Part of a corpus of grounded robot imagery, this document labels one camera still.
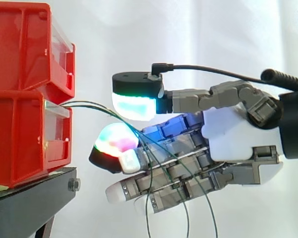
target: thin wire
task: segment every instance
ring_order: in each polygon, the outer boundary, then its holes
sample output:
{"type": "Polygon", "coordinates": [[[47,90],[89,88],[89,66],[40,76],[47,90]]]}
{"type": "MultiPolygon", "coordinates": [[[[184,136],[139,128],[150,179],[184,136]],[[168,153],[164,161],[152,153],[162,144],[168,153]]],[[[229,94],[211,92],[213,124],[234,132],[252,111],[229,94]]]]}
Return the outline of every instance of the thin wire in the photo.
{"type": "Polygon", "coordinates": [[[206,66],[199,66],[199,65],[174,65],[173,69],[193,69],[193,70],[199,70],[199,71],[205,71],[205,72],[210,72],[210,73],[216,73],[216,74],[221,74],[221,75],[225,75],[228,77],[233,77],[233,78],[238,78],[244,81],[248,81],[248,82],[253,82],[253,83],[260,83],[260,84],[268,84],[265,81],[262,81],[260,79],[256,79],[256,78],[251,78],[251,77],[247,77],[244,75],[240,75],[237,73],[232,73],[232,72],[228,72],[228,71],[224,71],[221,69],[216,69],[216,68],[211,68],[211,67],[206,67],[206,66]]]}
{"type": "MultiPolygon", "coordinates": [[[[149,150],[149,151],[150,151],[150,153],[152,154],[154,160],[159,164],[160,168],[162,168],[163,172],[168,176],[168,178],[169,178],[171,184],[174,183],[174,181],[173,181],[173,179],[172,179],[170,173],[169,173],[169,172],[166,170],[166,168],[161,164],[161,162],[157,159],[157,157],[153,154],[153,152],[152,152],[151,150],[149,150]]],[[[180,193],[179,189],[177,188],[176,190],[177,190],[177,192],[178,192],[178,194],[179,194],[179,196],[180,196],[180,198],[181,198],[181,200],[182,200],[182,203],[183,203],[183,206],[184,206],[184,210],[185,210],[185,214],[186,214],[186,217],[187,217],[187,236],[186,236],[186,237],[188,238],[188,237],[189,237],[189,233],[190,233],[190,216],[189,216],[189,211],[188,211],[187,205],[185,204],[185,200],[184,200],[182,194],[180,193]]]]}
{"type": "MultiPolygon", "coordinates": [[[[94,102],[90,102],[90,101],[85,101],[87,103],[91,103],[91,104],[94,104],[94,105],[97,105],[97,106],[100,106],[101,104],[97,104],[97,103],[94,103],[94,102]]],[[[137,130],[136,128],[134,128],[131,124],[129,124],[128,122],[126,122],[125,120],[123,120],[120,116],[118,116],[115,112],[113,112],[112,110],[106,108],[105,106],[101,105],[102,108],[98,108],[96,106],[90,106],[90,105],[72,105],[72,106],[65,106],[65,107],[71,107],[71,108],[89,108],[89,109],[95,109],[95,110],[99,110],[101,112],[104,112],[106,114],[109,114],[119,120],[121,120],[122,122],[124,122],[132,131],[136,132],[137,134],[140,134],[142,136],[145,136],[147,137],[146,135],[144,135],[141,131],[137,130]]],[[[168,171],[161,165],[160,161],[155,157],[155,155],[153,154],[153,152],[151,150],[149,150],[152,154],[152,156],[154,157],[154,159],[156,160],[156,162],[161,166],[162,170],[164,171],[164,173],[169,177],[169,180],[171,183],[174,183],[173,182],[173,179],[171,177],[171,175],[168,173],[168,171]]],[[[182,202],[183,202],[183,205],[184,205],[184,209],[185,209],[185,212],[186,212],[186,217],[187,217],[187,238],[189,237],[189,232],[190,232],[190,219],[189,219],[189,212],[188,212],[188,208],[185,204],[185,200],[182,196],[182,194],[180,193],[180,191],[177,189],[177,192],[180,196],[180,198],[182,199],[182,202]]],[[[147,214],[146,214],[146,220],[147,220],[147,231],[148,231],[148,235],[149,237],[150,236],[150,230],[149,230],[149,220],[148,220],[148,210],[147,210],[147,214]]]]}
{"type": "Polygon", "coordinates": [[[152,163],[151,163],[151,159],[149,157],[149,153],[147,151],[146,143],[144,144],[144,150],[145,150],[145,152],[148,156],[149,166],[150,166],[150,185],[149,185],[149,190],[148,190],[148,193],[147,193],[145,210],[146,210],[147,233],[148,233],[148,237],[151,238],[150,227],[149,227],[149,217],[148,217],[148,200],[149,200],[149,195],[150,195],[151,189],[152,189],[153,174],[152,174],[152,163]]]}

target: robotic hand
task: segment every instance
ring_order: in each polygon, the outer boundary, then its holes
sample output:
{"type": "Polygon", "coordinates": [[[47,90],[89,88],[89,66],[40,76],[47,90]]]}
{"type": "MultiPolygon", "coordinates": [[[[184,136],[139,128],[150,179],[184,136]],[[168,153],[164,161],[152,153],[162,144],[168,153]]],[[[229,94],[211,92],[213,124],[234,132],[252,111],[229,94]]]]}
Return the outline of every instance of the robotic hand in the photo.
{"type": "MultiPolygon", "coordinates": [[[[109,202],[136,198],[136,208],[144,213],[144,195],[150,193],[148,212],[157,213],[229,184],[263,184],[282,168],[281,155],[298,158],[298,92],[277,100],[244,80],[209,91],[170,92],[163,89],[161,72],[152,72],[114,75],[114,93],[154,97],[157,113],[183,114],[143,129],[157,161],[142,145],[122,153],[121,170],[136,175],[107,188],[109,202]]],[[[298,79],[267,72],[264,82],[298,90],[298,79]]]]}

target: red storage bin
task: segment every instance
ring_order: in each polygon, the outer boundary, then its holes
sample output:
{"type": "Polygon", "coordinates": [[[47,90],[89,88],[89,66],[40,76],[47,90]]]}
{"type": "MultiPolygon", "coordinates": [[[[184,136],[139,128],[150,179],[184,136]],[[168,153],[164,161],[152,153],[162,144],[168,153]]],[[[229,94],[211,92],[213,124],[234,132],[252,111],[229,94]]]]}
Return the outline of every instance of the red storage bin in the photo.
{"type": "Polygon", "coordinates": [[[0,90],[38,90],[56,104],[74,97],[75,47],[45,3],[0,2],[0,90]]]}
{"type": "Polygon", "coordinates": [[[14,187],[71,162],[72,112],[35,91],[0,91],[0,185],[14,187]]]}

